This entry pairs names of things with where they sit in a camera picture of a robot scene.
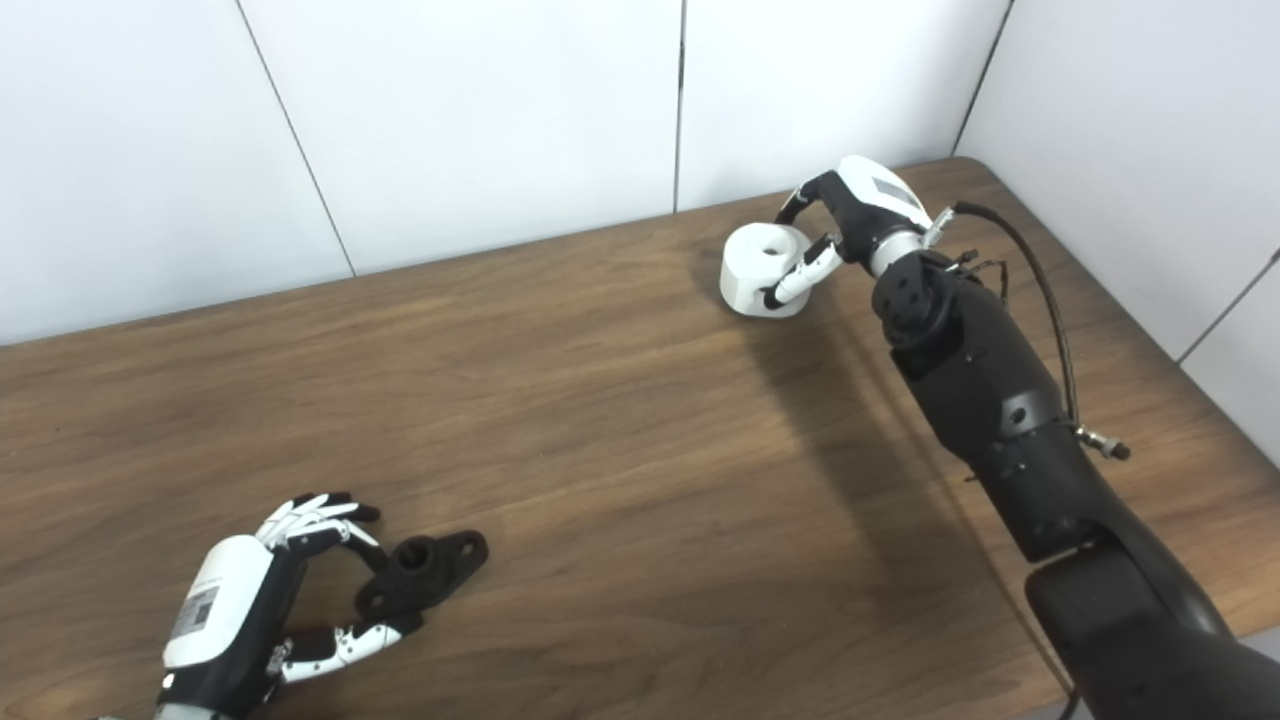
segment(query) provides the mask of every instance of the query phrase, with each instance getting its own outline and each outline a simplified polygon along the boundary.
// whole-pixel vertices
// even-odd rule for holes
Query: wood grain
[[[1108,475],[1236,630],[1280,621],[1276,471],[986,169],[904,177],[1027,228],[1085,419],[1135,447]],[[724,237],[778,201],[0,350],[5,717],[145,716],[207,548],[324,489],[381,506],[388,543],[475,528],[493,556],[422,633],[270,717],[987,719],[1060,697],[1027,568],[888,364],[869,279],[785,323],[722,306]],[[950,250],[1012,256],[954,228]],[[348,620],[362,582],[317,560],[297,624]]]

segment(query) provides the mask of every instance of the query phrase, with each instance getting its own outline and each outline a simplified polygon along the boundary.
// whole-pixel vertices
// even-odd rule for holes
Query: label
[[[187,602],[182,603],[182,610],[178,611],[178,621],[174,623],[173,634],[169,635],[170,641],[205,629],[205,623],[209,621],[209,612],[214,609],[214,598],[218,597],[219,587],[215,585],[206,591],[200,591],[188,597]]]

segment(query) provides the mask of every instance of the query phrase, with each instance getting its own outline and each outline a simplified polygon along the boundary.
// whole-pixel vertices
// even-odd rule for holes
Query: cable
[[[1000,304],[1009,307],[1009,263],[1005,260],[984,260],[969,268],[969,272],[977,274],[993,265],[1000,268]]]
[[[1066,416],[1071,424],[1079,425],[1080,406],[1075,397],[1075,369],[1071,365],[1071,348],[1066,342],[1062,311],[1057,307],[1057,299],[1053,296],[1053,288],[1048,284],[1048,277],[1044,274],[1044,268],[1041,266],[1039,259],[1036,258],[1036,252],[1032,251],[1030,245],[1027,243],[1021,233],[991,208],[961,200],[952,209],[957,215],[974,215],[1000,225],[1000,229],[1005,231],[1005,234],[1014,241],[1018,250],[1023,252],[1023,258],[1027,259],[1027,264],[1030,265],[1032,275],[1036,277],[1036,284],[1039,286],[1041,293],[1044,295],[1044,305],[1048,307],[1048,316],[1053,323],[1053,337],[1057,340],[1057,356],[1062,361],[1062,393],[1066,396]]]
[[[1066,707],[1062,708],[1062,714],[1057,716],[1057,720],[1071,720],[1075,715],[1075,708],[1080,706],[1080,691],[1071,689],[1066,693]]]

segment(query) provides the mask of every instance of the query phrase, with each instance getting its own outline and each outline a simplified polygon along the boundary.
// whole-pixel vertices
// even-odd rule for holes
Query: white robotic hand
[[[840,232],[810,246],[791,224],[815,201],[827,206]],[[892,170],[850,155],[836,169],[797,187],[773,223],[751,223],[728,237],[721,295],[739,314],[787,318],[799,313],[810,288],[838,266],[856,263],[879,277],[900,258],[936,242],[946,220],[950,214],[931,220]]]
[[[356,524],[379,515],[348,493],[305,495],[276,509],[257,533],[214,546],[165,646],[156,717],[244,720],[280,684],[339,670],[421,628],[424,610],[488,557],[484,537],[470,530],[411,538],[388,557]],[[375,574],[357,596],[362,620],[285,637],[307,560],[339,544]]]

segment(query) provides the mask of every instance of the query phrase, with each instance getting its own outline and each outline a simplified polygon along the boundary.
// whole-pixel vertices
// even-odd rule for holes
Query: robotic arm
[[[252,536],[219,542],[205,557],[164,650],[157,720],[244,720],[282,684],[340,670],[422,626],[488,559],[484,536],[419,536],[388,556],[356,523],[379,518],[347,493],[305,495]],[[356,596],[361,620],[285,635],[307,561],[337,546],[374,578]]]
[[[817,201],[838,234],[797,252],[751,301],[727,290],[735,286],[731,236],[726,300],[744,314],[786,316],[795,313],[788,302],[806,300],[841,264],[859,264],[876,279],[872,302],[890,354],[938,441],[973,470],[1023,556],[1044,562],[1028,578],[1027,596],[1094,716],[1280,719],[1280,665],[1233,639],[1204,591],[1084,451],[1123,459],[1128,448],[1079,424],[1071,393],[1064,406],[1001,299],[966,260],[932,250],[955,215],[1001,224],[1027,251],[1016,231],[968,202],[931,220],[896,174],[846,158],[792,192],[773,225],[748,225],[753,242],[777,247],[794,237],[788,225]]]

